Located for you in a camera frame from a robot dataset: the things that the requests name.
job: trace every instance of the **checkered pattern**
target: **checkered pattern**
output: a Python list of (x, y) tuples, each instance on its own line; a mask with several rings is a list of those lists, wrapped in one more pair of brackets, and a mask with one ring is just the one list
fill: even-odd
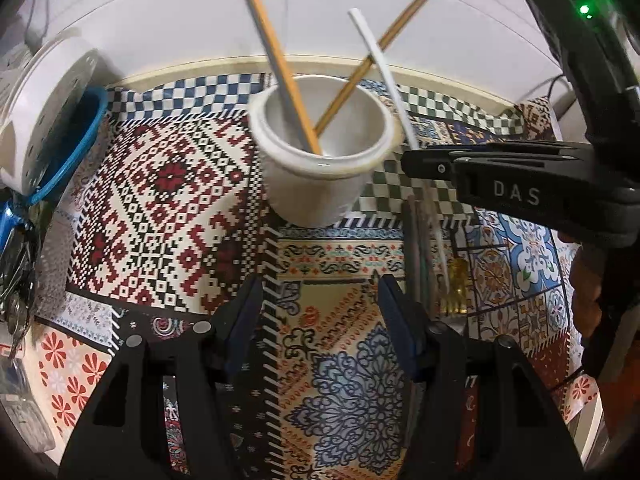
[(143, 93), (109, 88), (108, 110), (115, 121), (221, 112), (246, 108), (249, 95), (262, 90), (264, 74), (191, 77)]
[(423, 184), (430, 188), (440, 221), (473, 222), (475, 213), (468, 204), (458, 201), (456, 189), (444, 180), (409, 178), (400, 167), (402, 148), (395, 150), (373, 173), (373, 179), (353, 206), (352, 213), (375, 213), (379, 219), (398, 216), (402, 202), (411, 195), (423, 198)]
[(524, 120), (519, 111), (505, 110), (501, 116), (486, 114), (482, 108), (458, 101), (430, 90), (398, 85), (408, 111), (428, 117), (462, 121), (494, 135), (512, 136), (524, 133)]

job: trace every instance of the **wooden chopstick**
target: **wooden chopstick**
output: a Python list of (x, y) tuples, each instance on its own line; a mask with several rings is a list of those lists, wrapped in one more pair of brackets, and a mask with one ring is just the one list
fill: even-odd
[[(384, 51), (391, 44), (404, 26), (409, 22), (414, 14), (418, 12), (426, 1), (427, 0), (413, 0), (406, 9), (402, 11), (400, 16), (396, 18), (396, 20), (391, 24), (391, 27), (389, 27), (383, 34), (382, 38), (380, 38), (380, 41), (378, 42), (380, 50)], [(315, 128), (317, 136), (320, 136), (322, 132), (324, 132), (342, 105), (345, 104), (347, 99), (353, 93), (353, 89), (356, 88), (356, 85), (367, 74), (373, 63), (374, 61), (372, 56), (367, 56), (360, 62), (356, 70), (353, 71), (348, 81), (338, 92), (338, 95), (334, 98), (331, 104), (329, 104), (329, 107), (325, 110), (320, 119), (318, 119)]]
[(287, 119), (294, 125), (300, 134), (303, 144), (308, 144), (308, 148), (316, 155), (322, 155), (318, 136), (314, 131), (313, 123), (306, 113), (305, 105), (300, 95), (300, 89), (291, 75), (287, 61), (284, 59), (282, 48), (273, 30), (273, 26), (267, 17), (266, 10), (261, 0), (246, 0), (262, 44), (267, 51), (271, 68), (275, 73), (280, 85), (280, 95), (283, 109)]

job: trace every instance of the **wooden stick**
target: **wooden stick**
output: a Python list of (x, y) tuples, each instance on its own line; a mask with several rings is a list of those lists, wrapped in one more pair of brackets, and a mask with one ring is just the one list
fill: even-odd
[(284, 59), (282, 48), (273, 30), (273, 26), (267, 17), (266, 10), (261, 0), (246, 0), (262, 44), (267, 51), (271, 68), (273, 69), (280, 85), (282, 107), (287, 119), (294, 125), (300, 134), (303, 144), (308, 144), (308, 149), (316, 155), (322, 155), (318, 136), (314, 131), (313, 123), (306, 113), (305, 105), (300, 95), (300, 89), (291, 76), (287, 61)]
[[(414, 14), (420, 10), (426, 1), (427, 0), (414, 0), (405, 10), (402, 11), (400, 16), (396, 18), (396, 20), (391, 24), (391, 27), (389, 27), (383, 34), (382, 38), (380, 38), (380, 41), (378, 42), (380, 50), (384, 51), (391, 44), (404, 26), (409, 22)], [(342, 105), (345, 104), (347, 99), (353, 93), (353, 89), (356, 88), (356, 85), (367, 74), (373, 63), (374, 61), (371, 56), (367, 56), (360, 62), (356, 70), (351, 74), (349, 80), (338, 92), (338, 95), (334, 98), (331, 104), (329, 104), (329, 107), (316, 123), (316, 135), (320, 136), (322, 132), (324, 132)]]

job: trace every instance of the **patterned tablecloth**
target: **patterned tablecloth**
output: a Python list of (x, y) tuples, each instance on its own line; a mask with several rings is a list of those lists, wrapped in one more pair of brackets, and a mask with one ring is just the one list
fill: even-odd
[[(218, 392), (248, 478), (395, 478), (408, 383), (376, 283), (386, 272), (404, 280), (398, 214), (422, 183), (402, 174), (400, 147), (345, 219), (321, 229), (285, 224), (270, 210), (246, 116), (249, 95), (271, 79), (224, 75), (142, 94), (110, 90), (110, 122), (43, 248), (34, 338), (50, 405), (41, 409), (64, 442), (130, 334), (175, 337), (261, 272), (264, 309), (250, 354)], [(389, 104), (383, 85), (362, 84)], [(543, 102), (493, 117), (434, 92), (401, 92), (422, 145), (548, 136)], [(450, 184), (432, 184), (447, 256), (469, 262), (470, 334), (512, 335), (545, 384), (561, 381), (575, 341), (567, 307), (575, 248), (547, 228), (462, 205)], [(442, 275), (439, 264), (435, 272)], [(185, 472), (174, 386), (166, 378), (167, 436), (172, 465)], [(461, 462), (473, 445), (468, 386)], [(562, 391), (557, 400), (569, 418)]]

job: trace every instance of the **blue and white checkered pattern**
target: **blue and white checkered pattern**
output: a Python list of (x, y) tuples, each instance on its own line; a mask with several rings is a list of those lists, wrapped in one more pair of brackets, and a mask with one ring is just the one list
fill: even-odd
[(130, 121), (245, 108), (263, 81), (264, 74), (230, 74), (179, 79), (142, 93), (109, 88), (108, 110), (115, 121)]

